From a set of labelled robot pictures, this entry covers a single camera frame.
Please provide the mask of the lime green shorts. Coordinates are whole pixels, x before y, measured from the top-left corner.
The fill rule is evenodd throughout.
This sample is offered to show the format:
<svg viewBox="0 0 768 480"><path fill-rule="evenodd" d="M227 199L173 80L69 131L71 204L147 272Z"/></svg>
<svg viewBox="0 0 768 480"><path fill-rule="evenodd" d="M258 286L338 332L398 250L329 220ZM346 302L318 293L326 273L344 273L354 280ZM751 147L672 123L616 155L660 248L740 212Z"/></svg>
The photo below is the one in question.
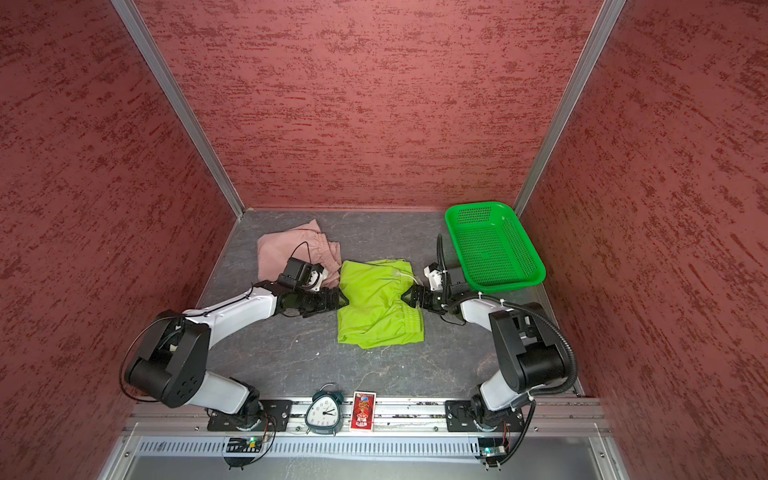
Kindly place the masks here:
<svg viewBox="0 0 768 480"><path fill-rule="evenodd" d="M344 262L340 290L348 304L338 310L337 341L364 350L423 342L423 314L402 300L415 284L405 260Z"/></svg>

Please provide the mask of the pink shorts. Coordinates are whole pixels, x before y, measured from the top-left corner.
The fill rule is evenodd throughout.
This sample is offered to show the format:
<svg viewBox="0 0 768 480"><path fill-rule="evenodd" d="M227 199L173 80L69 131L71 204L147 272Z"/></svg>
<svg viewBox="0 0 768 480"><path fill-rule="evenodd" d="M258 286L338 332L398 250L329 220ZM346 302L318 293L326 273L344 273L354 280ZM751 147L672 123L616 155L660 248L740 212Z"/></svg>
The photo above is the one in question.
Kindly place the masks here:
<svg viewBox="0 0 768 480"><path fill-rule="evenodd" d="M323 287L339 285L342 267L340 243L329 240L316 220L261 236L257 242L258 278L261 281L276 281L290 257L324 267L328 277L323 281Z"/></svg>

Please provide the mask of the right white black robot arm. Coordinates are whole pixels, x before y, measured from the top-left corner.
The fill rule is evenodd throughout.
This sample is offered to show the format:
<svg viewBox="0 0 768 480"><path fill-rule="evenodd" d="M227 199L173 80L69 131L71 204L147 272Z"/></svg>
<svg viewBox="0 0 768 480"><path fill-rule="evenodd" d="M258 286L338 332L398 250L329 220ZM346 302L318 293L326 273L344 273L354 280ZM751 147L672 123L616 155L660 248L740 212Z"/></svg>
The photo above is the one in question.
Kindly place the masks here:
<svg viewBox="0 0 768 480"><path fill-rule="evenodd" d="M408 306L492 335L498 371L466 401L448 401L448 429L494 431L521 425L522 409L541 396L570 390L578 377L575 352L537 303L519 304L454 283L437 264L426 268L428 284L414 282L401 295Z"/></svg>

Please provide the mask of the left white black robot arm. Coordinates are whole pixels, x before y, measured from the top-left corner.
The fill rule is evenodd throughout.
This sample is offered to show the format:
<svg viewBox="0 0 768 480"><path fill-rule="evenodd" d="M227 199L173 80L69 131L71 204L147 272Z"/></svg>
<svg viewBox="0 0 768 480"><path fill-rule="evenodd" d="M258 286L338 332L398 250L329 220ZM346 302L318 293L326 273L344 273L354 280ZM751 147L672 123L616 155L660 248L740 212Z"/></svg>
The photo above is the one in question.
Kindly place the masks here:
<svg viewBox="0 0 768 480"><path fill-rule="evenodd" d="M325 267L296 257L275 281L260 281L244 293L202 309L167 310L129 346L119 385L127 397L168 408L201 407L241 431L273 422L256 387L208 369L208 354L225 338L284 312L308 318L349 304L338 287L325 287Z"/></svg>

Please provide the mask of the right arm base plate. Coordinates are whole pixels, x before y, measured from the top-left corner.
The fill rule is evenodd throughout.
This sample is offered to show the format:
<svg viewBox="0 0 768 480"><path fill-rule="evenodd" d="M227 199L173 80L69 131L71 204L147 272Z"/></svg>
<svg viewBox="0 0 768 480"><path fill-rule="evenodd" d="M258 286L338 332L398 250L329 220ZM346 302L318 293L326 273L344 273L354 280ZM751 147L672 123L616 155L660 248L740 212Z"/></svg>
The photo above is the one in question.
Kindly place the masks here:
<svg viewBox="0 0 768 480"><path fill-rule="evenodd" d="M489 410L479 396L471 400L447 400L445 416L449 432L520 432L524 424L519 411Z"/></svg>

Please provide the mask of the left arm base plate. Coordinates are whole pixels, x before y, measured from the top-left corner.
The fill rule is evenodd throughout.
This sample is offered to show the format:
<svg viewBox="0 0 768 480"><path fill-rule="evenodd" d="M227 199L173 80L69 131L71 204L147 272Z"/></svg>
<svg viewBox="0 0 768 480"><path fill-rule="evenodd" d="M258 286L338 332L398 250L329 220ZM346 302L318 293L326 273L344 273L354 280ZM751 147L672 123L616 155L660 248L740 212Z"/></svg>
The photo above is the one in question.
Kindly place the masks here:
<svg viewBox="0 0 768 480"><path fill-rule="evenodd" d="M207 409L209 432L284 432L290 419L293 402L284 399L260 400L258 411L247 415L225 414Z"/></svg>

